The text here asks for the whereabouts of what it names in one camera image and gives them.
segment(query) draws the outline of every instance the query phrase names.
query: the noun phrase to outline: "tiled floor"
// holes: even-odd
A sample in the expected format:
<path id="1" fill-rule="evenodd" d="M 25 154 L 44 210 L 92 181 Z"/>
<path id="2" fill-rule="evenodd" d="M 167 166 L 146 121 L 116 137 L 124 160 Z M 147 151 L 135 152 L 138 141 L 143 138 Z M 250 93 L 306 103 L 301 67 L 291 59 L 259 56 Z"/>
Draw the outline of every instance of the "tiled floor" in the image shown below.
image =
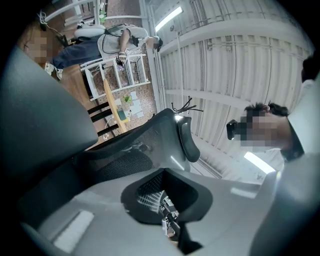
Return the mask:
<path id="1" fill-rule="evenodd" d="M 45 9 L 43 9 L 44 12 L 46 12 L 47 15 L 55 11 L 56 9 L 61 8 L 62 6 L 67 5 L 68 3 L 71 3 L 71 0 L 60 0 L 55 4 L 49 4 Z M 71 38 L 73 36 L 75 25 L 71 25 L 68 27 L 64 27 L 65 19 L 73 16 L 74 11 L 70 10 L 65 12 L 64 14 L 58 15 L 57 17 L 53 18 L 49 21 L 49 26 L 52 28 L 58 30 L 62 34 L 66 35 L 67 38 Z M 139 7 L 139 0 L 109 0 L 108 1 L 108 8 L 107 8 L 107 16 L 117 16 L 117 15 L 140 15 L 140 7 Z M 21 35 L 21 38 L 17 42 L 17 44 L 24 50 L 24 52 L 32 58 L 35 62 L 37 62 L 40 66 L 44 67 L 47 60 L 55 56 L 59 51 L 63 49 L 59 41 L 55 37 L 55 33 L 52 32 L 50 29 L 47 29 L 46 31 L 42 31 L 39 26 L 39 22 L 37 19 L 36 21 L 30 24 L 23 35 Z M 140 19 L 112 19 L 107 20 L 105 22 L 106 27 L 112 27 L 115 24 L 119 23 L 127 23 L 127 24 L 133 24 L 136 26 L 141 26 L 141 20 Z M 151 75 L 149 70 L 149 63 L 148 58 L 144 57 L 144 66 L 146 71 L 146 76 L 151 81 Z M 107 79 L 111 87 L 116 87 L 116 78 L 112 72 L 109 72 L 107 74 Z M 97 87 L 103 88 L 102 86 L 102 78 L 101 75 L 98 74 L 95 77 Z M 80 103 L 83 104 L 83 106 L 86 109 L 90 109 L 94 106 L 96 106 L 95 101 L 90 101 L 90 98 L 88 96 L 85 83 L 83 80 L 82 73 L 80 72 L 80 67 L 78 65 L 71 66 L 69 68 L 66 68 L 63 71 L 63 78 L 60 81 L 61 86 L 63 86 L 70 94 L 72 94 Z M 123 98 L 123 96 L 126 96 L 129 92 L 136 92 L 136 95 L 138 99 L 141 102 L 141 108 L 143 111 L 144 116 L 141 118 L 138 118 L 137 115 L 132 115 L 130 122 L 125 123 L 128 130 L 135 128 L 137 126 L 140 126 L 144 124 L 148 119 L 152 117 L 153 114 L 155 114 L 156 111 L 156 104 L 154 100 L 154 92 L 152 84 L 146 84 L 142 86 L 135 87 L 133 90 L 130 89 L 124 89 L 122 91 L 118 91 L 113 94 L 115 99 Z M 106 101 L 105 97 L 101 97 L 98 99 L 98 104 L 101 104 Z M 121 108 L 123 110 L 130 109 L 131 103 L 124 103 L 121 105 Z M 104 119 L 95 122 L 94 126 L 98 131 L 101 131 L 105 128 L 106 121 Z M 97 144 L 102 143 L 104 140 L 101 137 L 99 137 L 99 141 Z"/>

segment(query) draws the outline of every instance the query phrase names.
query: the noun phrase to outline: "man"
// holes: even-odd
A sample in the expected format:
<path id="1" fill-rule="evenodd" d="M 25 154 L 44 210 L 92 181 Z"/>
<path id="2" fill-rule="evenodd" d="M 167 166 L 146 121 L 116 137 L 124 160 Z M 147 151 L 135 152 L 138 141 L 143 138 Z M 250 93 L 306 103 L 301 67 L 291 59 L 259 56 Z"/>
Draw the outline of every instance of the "man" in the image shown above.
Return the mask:
<path id="1" fill-rule="evenodd" d="M 302 73 L 310 75 L 302 78 L 303 97 L 292 113 L 285 106 L 270 102 L 247 106 L 240 122 L 232 120 L 226 125 L 228 139 L 240 140 L 241 146 L 253 152 L 280 149 L 285 162 L 306 153 L 319 153 L 320 86 L 314 83 L 317 73 L 306 68 L 310 61 L 314 62 L 310 65 L 313 70 L 317 67 L 319 60 L 315 56 L 303 62 Z"/>
<path id="2" fill-rule="evenodd" d="M 141 48 L 143 44 L 146 44 L 147 48 L 157 49 L 159 52 L 163 41 L 158 36 L 148 36 L 148 32 L 142 27 L 119 24 L 106 30 L 103 35 L 66 47 L 45 64 L 44 70 L 51 75 L 55 69 L 56 76 L 61 80 L 64 68 L 101 57 L 108 59 L 114 54 L 118 54 L 119 60 L 124 61 L 127 54 Z"/>

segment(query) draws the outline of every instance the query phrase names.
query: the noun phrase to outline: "wooden table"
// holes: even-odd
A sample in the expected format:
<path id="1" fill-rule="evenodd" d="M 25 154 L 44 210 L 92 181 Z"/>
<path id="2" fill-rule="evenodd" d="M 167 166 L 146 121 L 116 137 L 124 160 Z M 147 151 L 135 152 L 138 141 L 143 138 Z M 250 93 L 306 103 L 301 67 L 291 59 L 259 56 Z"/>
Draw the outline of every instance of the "wooden table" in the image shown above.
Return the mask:
<path id="1" fill-rule="evenodd" d="M 107 79 L 103 80 L 103 87 L 104 87 L 105 96 L 106 96 L 106 99 L 107 99 L 107 101 L 109 103 L 109 107 L 111 109 L 111 112 L 112 112 L 112 115 L 114 117 L 114 120 L 116 121 L 121 133 L 125 133 L 127 131 L 127 128 L 125 126 L 125 123 L 120 119 L 120 117 L 118 115 L 118 111 L 117 111 L 118 107 L 117 107 L 117 105 L 115 103 L 115 98 L 112 95 L 112 91 L 110 89 L 110 86 L 109 86 L 109 83 L 108 83 Z"/>

